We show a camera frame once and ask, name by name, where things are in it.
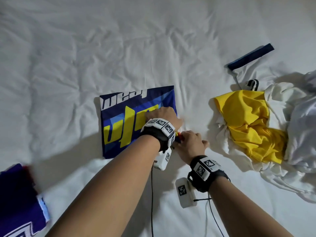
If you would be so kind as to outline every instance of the folded blue jersey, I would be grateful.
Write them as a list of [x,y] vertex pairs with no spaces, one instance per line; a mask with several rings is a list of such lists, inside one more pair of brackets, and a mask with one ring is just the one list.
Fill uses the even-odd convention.
[[1,237],[31,237],[46,226],[47,207],[33,185],[21,164],[0,172]]
[[177,113],[173,86],[101,95],[100,102],[106,159],[114,158],[139,137],[147,111],[170,106]]

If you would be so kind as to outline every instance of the yellow shirt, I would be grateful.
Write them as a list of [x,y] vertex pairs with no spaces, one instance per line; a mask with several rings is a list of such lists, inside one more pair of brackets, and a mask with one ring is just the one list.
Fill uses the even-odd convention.
[[269,109],[264,92],[234,91],[215,98],[233,141],[260,162],[281,163],[287,143],[284,131],[267,128]]

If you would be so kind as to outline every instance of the white bed sheet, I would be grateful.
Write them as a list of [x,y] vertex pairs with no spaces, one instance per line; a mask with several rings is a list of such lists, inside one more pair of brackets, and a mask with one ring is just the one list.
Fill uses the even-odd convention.
[[[232,182],[293,235],[313,236],[316,205],[223,157],[212,98],[236,90],[225,64],[268,43],[259,79],[315,70],[315,9],[315,0],[0,0],[0,170],[32,167],[52,218],[37,236],[108,162],[96,97],[167,85],[183,129],[211,142],[207,154]],[[176,154],[153,171],[155,236],[220,236],[206,202],[180,206],[174,182],[188,171]],[[124,236],[151,236],[150,207],[148,182]]]

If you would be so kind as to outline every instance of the forearm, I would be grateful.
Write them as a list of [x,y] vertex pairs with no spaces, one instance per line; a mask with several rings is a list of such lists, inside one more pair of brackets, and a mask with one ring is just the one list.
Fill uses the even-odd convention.
[[226,178],[217,178],[209,193],[230,237],[292,236]]
[[159,148],[156,138],[140,136],[93,177],[47,237],[121,236]]

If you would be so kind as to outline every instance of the person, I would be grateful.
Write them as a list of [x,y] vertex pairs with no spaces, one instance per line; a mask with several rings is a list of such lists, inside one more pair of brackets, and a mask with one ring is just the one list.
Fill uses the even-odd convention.
[[[171,107],[146,113],[162,118],[178,130],[182,120]],[[199,133],[182,132],[184,141],[175,144],[188,165],[204,155],[209,143]],[[121,236],[148,180],[160,142],[141,135],[95,175],[51,228],[47,237]],[[276,220],[238,190],[227,178],[217,177],[209,194],[230,237],[292,236]]]

